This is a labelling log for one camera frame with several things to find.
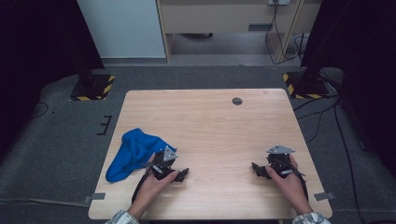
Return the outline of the grey tape strip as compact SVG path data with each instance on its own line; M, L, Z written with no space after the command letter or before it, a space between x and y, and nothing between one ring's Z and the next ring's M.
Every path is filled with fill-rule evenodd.
M317 201L323 201L323 200L334 200L336 198L335 194L333 192L321 192L317 193L314 195L315 199Z
M103 192L93 193L91 196L85 196L83 202L85 204L90 204L94 200L103 200L105 197L106 197L106 195Z

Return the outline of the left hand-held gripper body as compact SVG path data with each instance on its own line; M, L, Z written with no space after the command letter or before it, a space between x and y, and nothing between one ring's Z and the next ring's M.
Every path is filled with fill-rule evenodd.
M150 168L155 178L162 180L174 172L174 169L172 169L171 166L177 157L178 155L176 152L169 146L166 146L165 149L156 152L153 161L150 163Z

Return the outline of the white cabinet panel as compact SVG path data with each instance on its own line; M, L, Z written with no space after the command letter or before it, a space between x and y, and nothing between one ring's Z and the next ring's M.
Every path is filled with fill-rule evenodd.
M78 0L99 55L164 58L156 0Z

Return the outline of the blue cloth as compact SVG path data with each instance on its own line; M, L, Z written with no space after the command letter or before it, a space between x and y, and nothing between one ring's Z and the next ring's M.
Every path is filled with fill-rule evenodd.
M114 183L126 179L133 171L142 169L153 153L164 151L166 147L177 151L160 137L144 133L139 128L125 133L120 149L106 171L106 181Z

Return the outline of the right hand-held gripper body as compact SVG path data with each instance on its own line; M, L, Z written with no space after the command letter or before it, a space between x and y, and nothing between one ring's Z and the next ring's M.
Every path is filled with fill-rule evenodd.
M286 178L288 174L293 172L290 153L293 153L294 149L276 145L267 149L266 152L268 153L269 165L280 177Z

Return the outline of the grey label on desk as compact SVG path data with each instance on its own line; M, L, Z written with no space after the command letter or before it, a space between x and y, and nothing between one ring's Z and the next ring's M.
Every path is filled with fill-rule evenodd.
M249 31L271 31L272 28L272 23L250 23L248 25Z

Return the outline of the person's right hand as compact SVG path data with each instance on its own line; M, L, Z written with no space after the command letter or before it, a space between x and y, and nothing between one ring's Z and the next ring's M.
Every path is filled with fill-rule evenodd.
M302 183L295 173L288 174L286 178L282 178L272 167L266 166L265 169L297 214L307 213L312 210L305 197Z

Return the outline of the dark curtain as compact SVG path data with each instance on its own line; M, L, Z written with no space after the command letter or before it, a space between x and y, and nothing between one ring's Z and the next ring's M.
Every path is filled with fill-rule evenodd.
M0 160L42 89L103 63L78 0L0 0Z
M344 72L341 96L364 147L396 178L396 0L322 0L302 67Z

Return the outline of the person's left hand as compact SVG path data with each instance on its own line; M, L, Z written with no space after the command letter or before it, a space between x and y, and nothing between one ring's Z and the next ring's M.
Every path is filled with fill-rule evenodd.
M147 209L156 197L172 183L178 175L178 171L173 171L167 177L159 180L155 177L150 168L147 169L146 173L147 177L134 200L134 205L138 205L142 209Z

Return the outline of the black stand with striped base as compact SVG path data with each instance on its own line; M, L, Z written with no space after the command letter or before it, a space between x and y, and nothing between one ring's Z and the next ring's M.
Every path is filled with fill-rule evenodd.
M324 40L313 44L307 42L304 58L301 63L301 71L289 71L282 77L287 85L291 98L326 98L329 91L320 76L321 63L323 61Z
M115 76L94 75L85 63L76 62L78 82L70 93L71 101L105 100Z

